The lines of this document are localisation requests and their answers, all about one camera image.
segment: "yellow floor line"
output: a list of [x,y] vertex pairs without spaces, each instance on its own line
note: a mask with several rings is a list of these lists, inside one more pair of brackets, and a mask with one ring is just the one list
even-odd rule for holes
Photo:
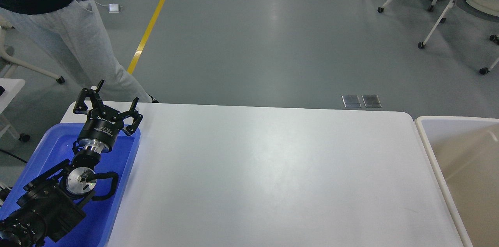
[[159,3],[156,6],[153,17],[151,17],[151,20],[149,21],[149,25],[147,25],[147,29],[144,32],[144,35],[142,36],[142,40],[139,43],[139,47],[135,51],[135,55],[133,56],[132,62],[130,63],[130,66],[128,66],[127,71],[130,74],[133,73],[133,71],[135,70],[135,66],[137,66],[137,62],[139,62],[139,58],[140,58],[140,55],[142,54],[142,50],[144,50],[144,46],[146,45],[147,40],[149,39],[151,31],[153,30],[153,27],[156,23],[157,16],[159,16],[159,13],[161,12],[161,9],[162,9],[164,3],[165,3],[165,0],[159,0]]

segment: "white cable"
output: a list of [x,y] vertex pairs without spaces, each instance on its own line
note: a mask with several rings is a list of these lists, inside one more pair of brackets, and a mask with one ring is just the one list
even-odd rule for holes
[[98,4],[98,5],[100,5],[100,6],[104,6],[104,7],[109,6],[109,4],[99,4],[98,2],[95,2],[95,3]]

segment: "white box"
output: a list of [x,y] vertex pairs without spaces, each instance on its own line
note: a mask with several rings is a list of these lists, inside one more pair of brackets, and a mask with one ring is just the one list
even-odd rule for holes
[[499,119],[415,120],[463,244],[498,246]]

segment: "black cable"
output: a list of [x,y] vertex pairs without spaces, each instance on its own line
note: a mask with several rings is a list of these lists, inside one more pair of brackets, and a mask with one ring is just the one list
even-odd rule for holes
[[16,156],[16,155],[13,155],[12,153],[9,153],[9,152],[8,152],[8,151],[6,151],[6,150],[2,150],[2,149],[0,149],[0,152],[2,152],[2,153],[7,153],[7,155],[12,156],[12,157],[13,157],[13,158],[15,158],[15,159],[18,159],[18,160],[20,160],[20,161],[22,161],[22,162],[24,162],[24,163],[28,163],[26,160],[23,160],[22,158],[20,158],[20,157],[18,157],[18,156]]
[[74,142],[73,142],[73,147],[71,148],[71,149],[73,150],[74,155],[77,155],[77,154],[78,154],[78,152],[79,152],[81,149],[83,149],[83,147],[82,147],[82,146],[80,146],[80,145],[79,145],[79,144],[77,144],[77,143],[78,143],[78,141],[74,141]]

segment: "gray pants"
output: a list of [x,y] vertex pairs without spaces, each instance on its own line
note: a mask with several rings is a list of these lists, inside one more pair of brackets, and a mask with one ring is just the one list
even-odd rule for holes
[[151,97],[114,57],[94,0],[74,0],[58,11],[26,15],[0,8],[0,15],[30,37],[82,87],[105,84],[103,100],[151,102]]

